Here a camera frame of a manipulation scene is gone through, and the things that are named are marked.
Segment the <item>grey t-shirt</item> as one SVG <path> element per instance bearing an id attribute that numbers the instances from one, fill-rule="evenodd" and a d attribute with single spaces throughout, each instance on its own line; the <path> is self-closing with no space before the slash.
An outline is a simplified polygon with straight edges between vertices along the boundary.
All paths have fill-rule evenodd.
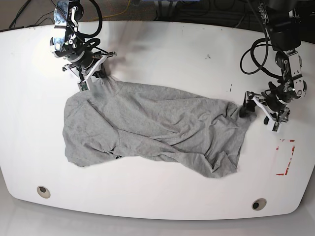
<path id="1" fill-rule="evenodd" d="M 220 178 L 237 171 L 255 117 L 227 100 L 100 78 L 65 104 L 65 156 L 79 167 L 140 156 Z"/>

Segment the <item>red tape rectangle marking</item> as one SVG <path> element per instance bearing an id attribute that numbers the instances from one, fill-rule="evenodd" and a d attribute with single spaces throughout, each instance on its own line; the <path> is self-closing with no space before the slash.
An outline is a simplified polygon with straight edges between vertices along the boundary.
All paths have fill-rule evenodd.
<path id="1" fill-rule="evenodd" d="M 275 152 L 274 172 L 276 176 L 286 176 L 292 162 L 296 141 L 280 139 Z"/>

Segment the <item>right table grommet hole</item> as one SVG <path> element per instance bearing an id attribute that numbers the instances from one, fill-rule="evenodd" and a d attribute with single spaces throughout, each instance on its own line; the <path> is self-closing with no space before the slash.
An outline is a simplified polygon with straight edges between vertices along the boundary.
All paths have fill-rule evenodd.
<path id="1" fill-rule="evenodd" d="M 257 199 L 256 201 L 253 202 L 252 204 L 252 209 L 255 211 L 262 210 L 267 204 L 267 201 L 265 198 L 260 198 Z"/>

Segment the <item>table grommet hole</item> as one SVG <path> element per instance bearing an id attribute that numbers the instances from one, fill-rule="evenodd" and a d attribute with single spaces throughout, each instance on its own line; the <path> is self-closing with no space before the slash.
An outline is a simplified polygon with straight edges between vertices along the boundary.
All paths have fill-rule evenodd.
<path id="1" fill-rule="evenodd" d="M 39 194 L 39 196 L 41 196 L 44 199 L 48 199 L 51 197 L 50 191 L 44 186 L 38 186 L 37 193 Z"/>
<path id="2" fill-rule="evenodd" d="M 267 201 L 265 198 L 260 198 L 257 199 L 256 201 L 253 202 L 252 204 L 252 209 L 255 211 L 262 210 L 267 204 Z"/>

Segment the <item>left table grommet hole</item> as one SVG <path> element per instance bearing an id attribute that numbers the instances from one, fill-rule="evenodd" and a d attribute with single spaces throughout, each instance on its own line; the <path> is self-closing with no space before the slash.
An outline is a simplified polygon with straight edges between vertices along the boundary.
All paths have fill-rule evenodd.
<path id="1" fill-rule="evenodd" d="M 48 199 L 51 197 L 50 191 L 44 186 L 38 186 L 37 193 L 39 194 L 39 196 L 41 196 L 44 199 Z"/>

